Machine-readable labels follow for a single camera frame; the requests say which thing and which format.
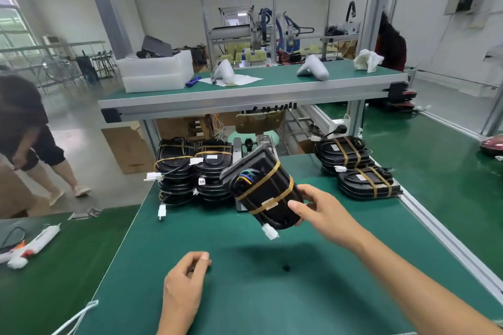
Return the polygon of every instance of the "black shorts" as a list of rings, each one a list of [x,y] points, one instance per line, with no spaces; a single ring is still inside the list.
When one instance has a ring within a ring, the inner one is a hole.
[[[0,139],[0,154],[3,154],[12,163],[12,157],[16,154],[20,142],[21,138]],[[21,168],[23,171],[31,170],[37,165],[39,159],[49,166],[56,166],[65,160],[63,149],[56,146],[54,137],[47,125],[41,127],[40,134],[28,151],[26,159],[28,161]]]

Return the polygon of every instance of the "black shirt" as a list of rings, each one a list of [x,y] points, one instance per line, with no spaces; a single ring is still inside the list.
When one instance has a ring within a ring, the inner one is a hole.
[[[0,76],[0,141],[21,138],[27,129],[48,122],[34,84],[14,76]]]

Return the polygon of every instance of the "white foam box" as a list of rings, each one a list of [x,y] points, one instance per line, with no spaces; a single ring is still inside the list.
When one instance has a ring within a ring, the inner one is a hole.
[[[183,89],[194,76],[190,51],[181,51],[173,57],[125,58],[116,62],[126,93]]]

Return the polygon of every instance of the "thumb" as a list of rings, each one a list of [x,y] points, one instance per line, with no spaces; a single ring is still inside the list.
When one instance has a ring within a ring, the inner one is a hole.
[[[303,218],[304,220],[307,220],[311,223],[313,223],[313,221],[316,221],[317,219],[318,213],[299,201],[290,200],[288,202],[288,208],[297,213],[300,218]]]
[[[210,255],[204,252],[199,258],[196,267],[194,268],[194,273],[192,274],[191,281],[196,284],[203,286],[204,276],[206,275],[206,270],[208,269]]]

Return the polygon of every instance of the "hand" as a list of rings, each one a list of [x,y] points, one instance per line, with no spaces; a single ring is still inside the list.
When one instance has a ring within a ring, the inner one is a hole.
[[[28,162],[28,160],[26,158],[26,153],[24,153],[24,152],[18,151],[12,157],[12,163],[14,165],[14,170],[19,170],[20,168],[24,167],[27,162]]]
[[[301,184],[298,188],[304,199],[311,203],[305,205],[290,200],[288,207],[302,219],[313,224],[327,240],[353,250],[358,239],[366,230],[330,193],[323,192],[309,184]]]
[[[190,252],[167,274],[157,335],[187,333],[201,303],[204,276],[210,265],[207,252]]]

